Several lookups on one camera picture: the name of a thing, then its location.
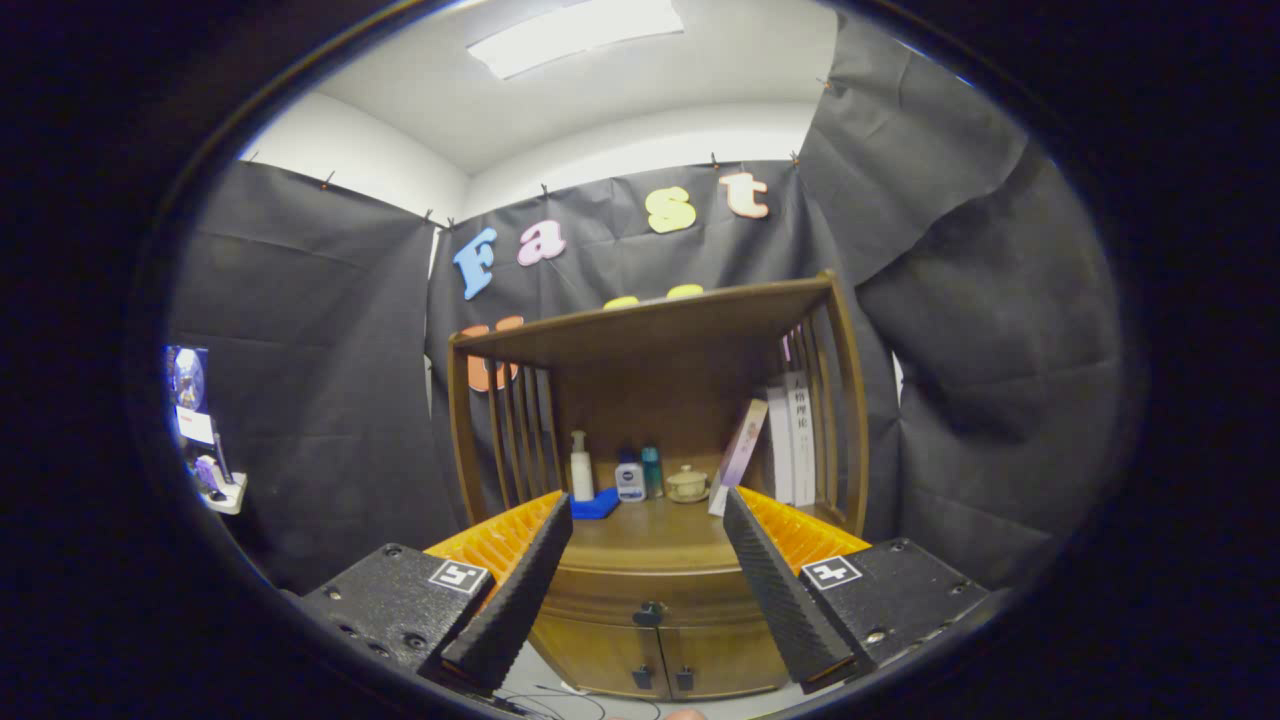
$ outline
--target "letter a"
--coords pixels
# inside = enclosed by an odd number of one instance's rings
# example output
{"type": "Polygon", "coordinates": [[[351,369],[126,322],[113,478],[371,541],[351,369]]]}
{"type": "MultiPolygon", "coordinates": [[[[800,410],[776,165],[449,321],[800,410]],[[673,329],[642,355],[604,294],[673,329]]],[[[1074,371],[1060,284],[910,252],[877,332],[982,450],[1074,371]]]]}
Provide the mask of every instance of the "letter a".
{"type": "Polygon", "coordinates": [[[520,236],[520,254],[516,255],[516,260],[527,268],[543,258],[554,258],[564,252],[566,245],[559,234],[559,223],[543,220],[520,236]]]}

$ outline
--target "cabinet door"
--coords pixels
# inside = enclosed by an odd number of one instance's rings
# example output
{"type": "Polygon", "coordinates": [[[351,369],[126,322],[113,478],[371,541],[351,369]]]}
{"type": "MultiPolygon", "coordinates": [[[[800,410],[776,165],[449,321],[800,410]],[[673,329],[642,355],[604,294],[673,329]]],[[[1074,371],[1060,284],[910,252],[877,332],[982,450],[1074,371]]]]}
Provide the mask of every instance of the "cabinet door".
{"type": "Polygon", "coordinates": [[[579,689],[669,697],[658,630],[566,620],[543,612],[529,641],[561,679],[579,689]],[[648,688],[643,687],[645,679],[648,688]]]}
{"type": "Polygon", "coordinates": [[[673,700],[771,691],[787,669],[764,620],[701,628],[660,628],[673,700]]]}

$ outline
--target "blue letter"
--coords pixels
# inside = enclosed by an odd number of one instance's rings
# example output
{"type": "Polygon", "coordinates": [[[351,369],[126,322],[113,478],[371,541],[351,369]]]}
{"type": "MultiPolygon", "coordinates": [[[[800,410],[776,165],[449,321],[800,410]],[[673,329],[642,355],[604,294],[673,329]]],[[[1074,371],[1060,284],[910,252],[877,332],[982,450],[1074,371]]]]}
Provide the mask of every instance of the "blue letter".
{"type": "Polygon", "coordinates": [[[493,247],[488,243],[498,238],[498,232],[493,228],[485,228],[484,232],[477,234],[475,240],[466,243],[458,254],[453,256],[453,264],[462,270],[462,282],[466,283],[466,290],[462,292],[463,300],[471,300],[477,292],[484,290],[489,281],[493,279],[493,273],[486,273],[485,268],[493,265],[493,247]]]}

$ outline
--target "book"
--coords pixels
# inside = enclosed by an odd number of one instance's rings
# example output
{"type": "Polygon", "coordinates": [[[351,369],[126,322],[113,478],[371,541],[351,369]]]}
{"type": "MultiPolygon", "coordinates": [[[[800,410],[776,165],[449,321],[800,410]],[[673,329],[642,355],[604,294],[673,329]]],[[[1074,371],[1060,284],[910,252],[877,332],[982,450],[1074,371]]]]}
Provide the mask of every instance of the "book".
{"type": "Polygon", "coordinates": [[[803,370],[792,370],[782,374],[782,386],[787,391],[787,415],[791,420],[792,497],[796,507],[801,507],[818,500],[809,378],[803,370]]]}
{"type": "Polygon", "coordinates": [[[764,484],[773,500],[795,505],[795,479],[791,462],[791,411],[787,409],[787,388],[781,383],[763,387],[756,397],[764,398],[769,406],[765,423],[769,427],[769,442],[764,446],[764,484]]]}
{"type": "Polygon", "coordinates": [[[724,516],[728,488],[742,482],[742,474],[746,473],[746,465],[751,460],[755,441],[760,437],[760,429],[764,425],[764,418],[768,415],[768,411],[769,404],[763,400],[753,398],[746,404],[742,419],[739,421],[737,429],[733,430],[733,437],[730,439],[728,447],[724,448],[721,466],[716,470],[716,479],[712,482],[712,487],[716,489],[712,495],[712,501],[707,503],[707,512],[718,518],[724,516]]]}

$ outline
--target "white bottle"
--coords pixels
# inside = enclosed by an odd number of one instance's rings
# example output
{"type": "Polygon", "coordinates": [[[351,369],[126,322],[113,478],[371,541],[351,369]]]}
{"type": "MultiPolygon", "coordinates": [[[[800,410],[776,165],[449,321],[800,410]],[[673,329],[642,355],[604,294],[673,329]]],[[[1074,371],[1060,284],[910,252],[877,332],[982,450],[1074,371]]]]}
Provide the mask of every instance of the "white bottle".
{"type": "Polygon", "coordinates": [[[640,502],[645,498],[644,468],[636,462],[635,452],[618,452],[618,469],[613,471],[613,479],[618,484],[618,500],[622,502],[640,502]]]}
{"type": "Polygon", "coordinates": [[[573,430],[573,452],[568,456],[570,478],[573,482],[573,500],[590,502],[595,500],[595,483],[591,482],[591,456],[586,454],[586,433],[573,430]]]}

